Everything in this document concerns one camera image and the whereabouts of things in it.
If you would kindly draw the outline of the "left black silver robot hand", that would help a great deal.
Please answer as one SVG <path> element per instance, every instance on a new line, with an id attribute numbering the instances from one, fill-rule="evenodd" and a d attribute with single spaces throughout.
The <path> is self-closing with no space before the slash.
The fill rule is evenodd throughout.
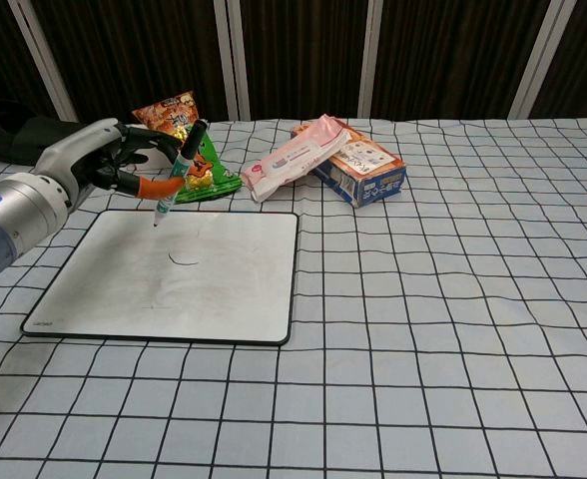
<path id="1" fill-rule="evenodd" d="M 146 160 L 143 150 L 156 150 L 173 161 L 180 145 L 179 139 L 165 133 L 105 119 L 45 149 L 35 173 L 55 180 L 65 190 L 69 211 L 76 209 L 95 188 L 144 200 L 160 200 L 177 193 L 185 181 L 171 177 L 153 182 L 124 168 L 143 163 Z"/>

